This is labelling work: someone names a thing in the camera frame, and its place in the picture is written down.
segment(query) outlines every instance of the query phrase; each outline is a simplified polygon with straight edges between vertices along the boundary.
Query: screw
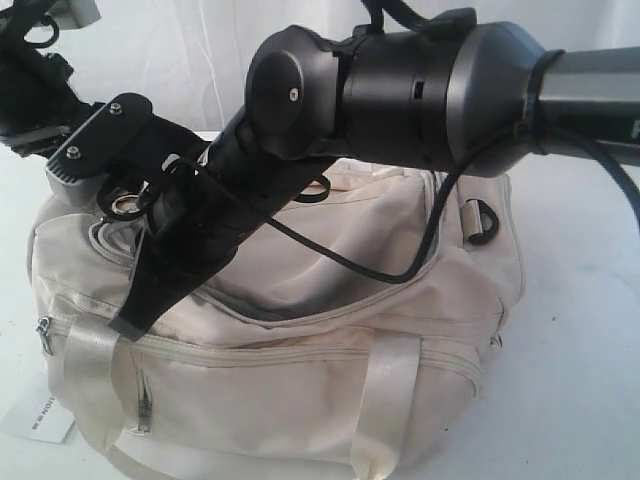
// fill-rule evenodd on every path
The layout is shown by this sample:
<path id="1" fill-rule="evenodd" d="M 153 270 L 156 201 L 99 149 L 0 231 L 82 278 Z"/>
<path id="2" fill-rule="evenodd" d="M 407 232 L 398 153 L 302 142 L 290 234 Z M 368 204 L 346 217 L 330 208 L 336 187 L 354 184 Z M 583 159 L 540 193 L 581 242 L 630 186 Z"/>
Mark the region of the screw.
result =
<path id="1" fill-rule="evenodd" d="M 122 115 L 122 105 L 119 103 L 112 103 L 109 105 L 109 113 L 111 115 Z"/>
<path id="2" fill-rule="evenodd" d="M 67 148 L 67 158 L 69 160 L 78 160 L 80 157 L 82 157 L 82 154 L 80 153 L 80 149 L 78 147 L 72 145 Z"/>

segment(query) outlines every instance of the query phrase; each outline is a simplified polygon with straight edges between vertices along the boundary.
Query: white strap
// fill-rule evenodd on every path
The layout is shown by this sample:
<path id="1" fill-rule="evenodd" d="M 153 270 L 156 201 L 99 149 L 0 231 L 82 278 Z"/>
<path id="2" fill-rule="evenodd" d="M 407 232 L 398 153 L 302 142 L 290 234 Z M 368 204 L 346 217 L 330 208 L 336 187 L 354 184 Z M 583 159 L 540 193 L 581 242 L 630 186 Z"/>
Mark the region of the white strap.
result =
<path id="1" fill-rule="evenodd" d="M 383 480 L 402 455 L 422 339 L 379 330 L 369 354 L 351 465 L 360 480 Z"/>
<path id="2" fill-rule="evenodd" d="M 480 204 L 477 200 L 469 200 L 460 208 L 460 220 L 462 221 L 462 233 L 465 241 L 473 235 L 484 232 Z"/>
<path id="3" fill-rule="evenodd" d="M 114 447 L 124 428 L 124 409 L 112 381 L 119 341 L 103 321 L 86 316 L 69 332 L 63 380 L 80 433 L 120 472 L 136 480 L 176 480 L 134 460 Z"/>

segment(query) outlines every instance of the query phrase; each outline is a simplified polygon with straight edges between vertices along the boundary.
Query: zipper pull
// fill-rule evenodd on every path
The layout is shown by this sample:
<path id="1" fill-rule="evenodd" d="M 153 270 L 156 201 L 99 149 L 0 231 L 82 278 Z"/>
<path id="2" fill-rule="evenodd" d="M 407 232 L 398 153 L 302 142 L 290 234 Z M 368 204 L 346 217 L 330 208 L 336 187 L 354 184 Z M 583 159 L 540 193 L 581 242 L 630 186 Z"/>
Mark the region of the zipper pull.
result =
<path id="1" fill-rule="evenodd" d="M 51 342 L 49 340 L 49 328 L 51 328 L 51 317 L 42 317 L 38 320 L 38 326 L 36 332 L 40 335 L 42 341 L 42 348 L 47 355 L 53 356 L 53 349 L 51 348 Z"/>

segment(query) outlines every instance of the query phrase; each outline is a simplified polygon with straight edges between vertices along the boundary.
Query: white table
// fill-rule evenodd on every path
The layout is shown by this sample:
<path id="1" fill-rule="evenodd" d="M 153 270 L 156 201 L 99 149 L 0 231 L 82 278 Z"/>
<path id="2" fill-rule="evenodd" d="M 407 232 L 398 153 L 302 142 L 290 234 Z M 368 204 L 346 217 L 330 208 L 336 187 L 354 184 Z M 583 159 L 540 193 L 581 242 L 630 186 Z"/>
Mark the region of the white table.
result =
<path id="1" fill-rule="evenodd" d="M 41 160 L 0 150 L 0 165 L 2 416 L 43 368 L 25 244 L 48 187 Z M 480 398 L 424 465 L 395 478 L 638 478 L 640 237 L 631 211 L 589 161 L 531 157 L 511 174 L 527 294 Z M 122 477 L 74 432 L 66 445 L 0 434 L 0 478 Z"/>

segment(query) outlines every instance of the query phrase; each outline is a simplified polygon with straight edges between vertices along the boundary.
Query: white bag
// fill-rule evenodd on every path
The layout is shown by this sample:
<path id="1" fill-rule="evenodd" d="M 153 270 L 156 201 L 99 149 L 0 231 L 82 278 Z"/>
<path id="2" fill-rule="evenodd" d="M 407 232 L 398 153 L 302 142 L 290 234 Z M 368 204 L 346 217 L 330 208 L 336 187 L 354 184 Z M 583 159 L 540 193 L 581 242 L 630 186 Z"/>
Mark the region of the white bag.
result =
<path id="1" fill-rule="evenodd" d="M 368 170 L 337 164 L 328 200 L 292 203 L 277 218 L 401 273 L 444 177 Z M 463 177 L 427 263 L 397 286 L 265 226 L 136 343 L 106 323 L 124 300 L 139 226 L 52 199 L 32 238 L 50 388 L 88 443 L 131 478 L 247 478 L 246 464 L 282 479 L 309 460 L 315 470 L 304 478 L 353 478 L 335 463 L 362 480 L 386 478 L 423 457 L 477 394 L 481 359 L 522 295 L 509 197 L 506 176 Z M 500 224 L 473 246 L 487 227 L 480 201 Z M 147 455 L 132 460 L 127 443 Z M 191 454 L 201 464 L 184 460 Z"/>

